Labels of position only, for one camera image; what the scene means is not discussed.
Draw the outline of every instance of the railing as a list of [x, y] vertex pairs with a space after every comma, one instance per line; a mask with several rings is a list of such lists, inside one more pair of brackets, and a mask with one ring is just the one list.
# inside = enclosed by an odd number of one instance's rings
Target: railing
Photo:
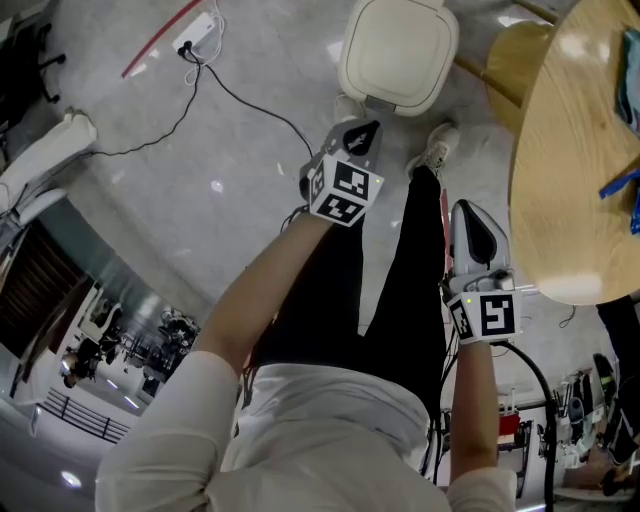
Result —
[[40, 407], [87, 434], [113, 444], [120, 441], [129, 431], [129, 427], [87, 409], [55, 389], [49, 390], [47, 399], [40, 404]]

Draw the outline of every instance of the power strip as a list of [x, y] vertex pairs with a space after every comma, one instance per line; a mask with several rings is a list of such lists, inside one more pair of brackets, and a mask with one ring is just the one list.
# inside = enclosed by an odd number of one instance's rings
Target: power strip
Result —
[[191, 41], [191, 44], [198, 46], [215, 28], [216, 22], [211, 16], [203, 12], [198, 16], [187, 29], [173, 42], [173, 48], [177, 52], [184, 46], [184, 43]]

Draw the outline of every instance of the forearm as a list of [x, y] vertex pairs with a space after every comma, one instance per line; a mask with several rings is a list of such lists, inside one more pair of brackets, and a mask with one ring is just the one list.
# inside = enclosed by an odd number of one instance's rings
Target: forearm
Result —
[[234, 281], [216, 304], [194, 350], [213, 352], [240, 374], [331, 223], [302, 214]]
[[497, 465], [500, 413], [491, 346], [461, 346], [451, 414], [451, 481]]

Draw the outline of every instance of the shoe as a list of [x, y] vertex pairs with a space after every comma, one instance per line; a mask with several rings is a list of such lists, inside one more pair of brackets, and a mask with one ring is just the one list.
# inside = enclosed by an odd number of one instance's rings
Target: shoe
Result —
[[333, 104], [333, 120], [336, 124], [354, 119], [365, 119], [367, 113], [364, 106], [359, 101], [350, 98], [346, 94], [341, 94]]
[[460, 130], [452, 123], [446, 122], [438, 126], [429, 135], [427, 149], [418, 156], [412, 158], [405, 171], [409, 179], [413, 179], [413, 171], [418, 167], [426, 166], [431, 172], [440, 178], [444, 164], [460, 143]]

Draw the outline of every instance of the black chair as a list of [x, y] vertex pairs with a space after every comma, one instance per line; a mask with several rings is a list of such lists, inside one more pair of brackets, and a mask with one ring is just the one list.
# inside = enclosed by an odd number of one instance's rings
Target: black chair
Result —
[[47, 35], [51, 25], [36, 30], [27, 27], [5, 42], [0, 49], [0, 133], [18, 124], [28, 108], [40, 97], [49, 103], [60, 101], [60, 95], [51, 95], [44, 83], [43, 72], [54, 64], [64, 64], [67, 57], [58, 55], [40, 63], [40, 54], [46, 51]]

